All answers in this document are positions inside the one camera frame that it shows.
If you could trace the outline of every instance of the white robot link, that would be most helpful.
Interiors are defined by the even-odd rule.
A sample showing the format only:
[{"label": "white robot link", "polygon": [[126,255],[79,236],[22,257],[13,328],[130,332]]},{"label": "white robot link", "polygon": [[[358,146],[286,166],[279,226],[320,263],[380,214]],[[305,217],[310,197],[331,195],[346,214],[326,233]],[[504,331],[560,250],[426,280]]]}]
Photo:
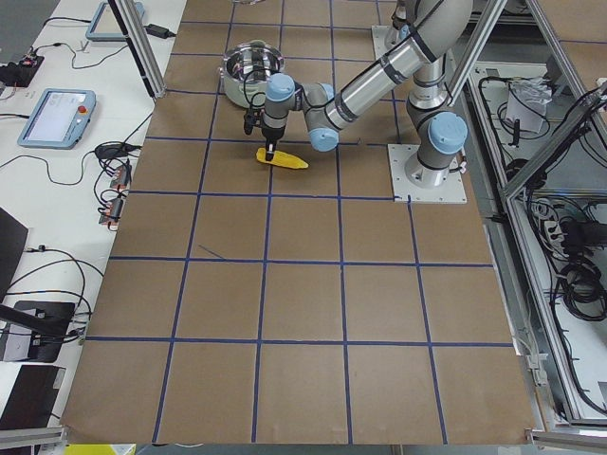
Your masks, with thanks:
[{"label": "white robot link", "polygon": [[340,92],[325,83],[298,83],[283,73],[267,83],[261,114],[266,160],[271,161],[285,134],[290,111],[303,111],[312,147],[335,149],[340,131],[352,125],[387,92],[414,77],[407,112],[420,136],[416,155],[406,164],[410,180],[435,188],[449,173],[453,156],[468,136],[466,123],[447,107],[445,53],[466,27],[473,0],[397,0],[390,50],[358,74]]}]

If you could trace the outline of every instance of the metal pot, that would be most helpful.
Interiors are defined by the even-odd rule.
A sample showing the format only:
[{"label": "metal pot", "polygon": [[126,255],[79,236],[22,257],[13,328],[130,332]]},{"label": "metal pot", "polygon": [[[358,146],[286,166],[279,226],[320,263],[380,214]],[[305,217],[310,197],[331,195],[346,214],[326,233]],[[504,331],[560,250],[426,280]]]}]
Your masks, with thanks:
[{"label": "metal pot", "polygon": [[222,78],[228,98],[242,107],[264,102],[267,80],[285,68],[281,53],[263,41],[243,43],[224,56]]}]

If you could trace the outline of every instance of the white mounting plate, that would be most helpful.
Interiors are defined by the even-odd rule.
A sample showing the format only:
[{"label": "white mounting plate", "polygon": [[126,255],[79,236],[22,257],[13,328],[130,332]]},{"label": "white mounting plate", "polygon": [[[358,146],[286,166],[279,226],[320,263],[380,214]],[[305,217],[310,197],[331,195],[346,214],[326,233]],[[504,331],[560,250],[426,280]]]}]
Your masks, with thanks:
[{"label": "white mounting plate", "polygon": [[373,36],[373,50],[376,53],[376,60],[390,49],[384,44],[386,35],[390,26],[371,26],[371,34]]},{"label": "white mounting plate", "polygon": [[[416,144],[388,144],[390,157],[390,173],[392,174],[392,188],[395,202],[408,202],[426,204],[466,204],[468,198],[464,190],[464,182],[460,173],[450,173],[440,187],[431,190],[419,188],[405,175],[405,163],[409,156],[417,152]],[[454,158],[451,167],[457,167]]]}]

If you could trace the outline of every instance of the blue joint cap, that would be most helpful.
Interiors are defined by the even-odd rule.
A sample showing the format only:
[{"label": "blue joint cap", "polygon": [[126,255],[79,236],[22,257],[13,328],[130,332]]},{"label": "blue joint cap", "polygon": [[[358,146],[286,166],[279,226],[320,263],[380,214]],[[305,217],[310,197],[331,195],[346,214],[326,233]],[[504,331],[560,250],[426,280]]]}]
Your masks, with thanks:
[{"label": "blue joint cap", "polygon": [[398,40],[402,41],[409,35],[409,26],[403,26],[401,30],[398,31]]},{"label": "blue joint cap", "polygon": [[335,98],[335,90],[333,89],[333,85],[322,83],[321,86],[324,89],[324,93],[326,93],[327,100],[331,101],[333,98]]},{"label": "blue joint cap", "polygon": [[428,137],[438,152],[454,155],[464,147],[468,125],[453,112],[441,112],[430,121]]},{"label": "blue joint cap", "polygon": [[270,101],[286,101],[293,93],[295,93],[295,82],[286,74],[272,74],[267,81],[266,98]]},{"label": "blue joint cap", "polygon": [[330,128],[314,128],[308,134],[312,147],[319,152],[333,150],[340,143],[340,134]]}]

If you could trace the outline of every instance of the tablet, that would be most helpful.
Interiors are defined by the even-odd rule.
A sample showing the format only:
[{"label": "tablet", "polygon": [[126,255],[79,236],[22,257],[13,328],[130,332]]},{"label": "tablet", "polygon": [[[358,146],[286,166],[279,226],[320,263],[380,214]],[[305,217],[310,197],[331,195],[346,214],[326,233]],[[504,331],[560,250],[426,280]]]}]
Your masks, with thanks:
[{"label": "tablet", "polygon": [[[143,5],[140,2],[135,2],[135,8],[139,14],[139,19],[143,19],[145,13]],[[85,36],[90,41],[124,41],[116,17],[114,17],[114,13],[107,2],[100,3]]]},{"label": "tablet", "polygon": [[29,116],[17,144],[41,149],[71,149],[83,136],[95,109],[90,90],[48,88]]}]

